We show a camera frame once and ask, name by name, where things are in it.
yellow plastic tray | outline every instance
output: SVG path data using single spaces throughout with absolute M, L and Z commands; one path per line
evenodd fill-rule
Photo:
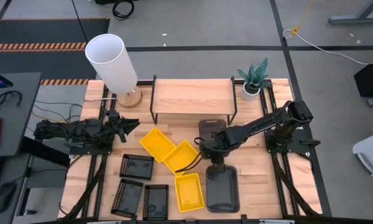
M 172 152 L 164 158 L 163 162 L 176 176 L 181 176 L 184 172 L 175 172 L 189 165 L 194 158 L 198 155 L 198 152 L 194 147 L 189 144 L 187 140 L 184 140 L 179 144 Z
M 180 212 L 189 212 L 205 207 L 197 173 L 175 177 L 174 182 Z
M 139 141 L 140 144 L 156 159 L 163 159 L 175 148 L 175 145 L 159 129 L 152 129 Z

floor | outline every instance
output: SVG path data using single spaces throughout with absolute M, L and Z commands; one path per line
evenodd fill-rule
M 360 98 L 353 75 L 364 66 L 319 51 L 282 51 L 271 3 L 276 3 L 284 29 L 296 26 L 305 14 L 308 0 L 139 0 L 125 21 L 111 19 L 109 33 L 120 36 L 128 47 L 145 49 L 129 52 L 140 79 L 227 78 L 236 69 L 247 70 L 250 63 L 269 58 L 269 78 L 289 78 L 294 94 L 300 92 L 315 118 L 310 125 L 331 213 L 334 217 L 373 219 L 373 178 L 352 154 L 352 146 L 373 135 L 373 108 Z M 373 24 L 330 25 L 332 15 L 354 14 L 369 0 L 315 1 L 308 19 L 298 33 L 319 46 L 373 45 Z M 5 0 L 0 0 L 0 10 Z M 75 0 L 80 17 L 111 17 L 108 8 L 89 0 Z M 76 17 L 69 0 L 12 0 L 4 18 Z M 155 51 L 154 47 L 169 47 Z M 304 46 L 297 37 L 288 46 Z M 174 51 L 172 46 L 187 47 Z M 266 46 L 266 49 L 245 46 Z M 363 62 L 373 62 L 373 50 L 340 52 Z M 81 103 L 85 86 L 42 86 L 38 100 Z M 67 116 L 69 106 L 41 105 Z M 39 111 L 43 116 L 54 114 Z M 73 114 L 80 112 L 74 109 Z M 29 127 L 38 119 L 32 117 Z M 14 223 L 54 220 L 62 194 L 64 174 L 51 174 L 59 183 L 31 192 L 28 209 L 34 216 L 17 217 Z

black plastic tray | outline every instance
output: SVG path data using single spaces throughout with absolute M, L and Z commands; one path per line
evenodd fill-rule
M 166 221 L 168 218 L 168 185 L 146 185 L 144 221 Z
M 125 154 L 119 175 L 120 177 L 150 180 L 153 169 L 153 157 Z
M 122 217 L 134 218 L 143 186 L 144 184 L 140 182 L 121 179 L 111 213 Z
M 236 213 L 239 211 L 239 191 L 235 167 L 226 166 L 225 172 L 214 171 L 212 166 L 206 169 L 206 203 L 207 209 L 213 213 Z

lamp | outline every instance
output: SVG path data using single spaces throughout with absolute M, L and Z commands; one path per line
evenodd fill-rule
M 121 106 L 133 108 L 141 103 L 137 74 L 120 37 L 113 34 L 94 37 L 87 44 L 86 57 L 108 90 L 117 94 Z

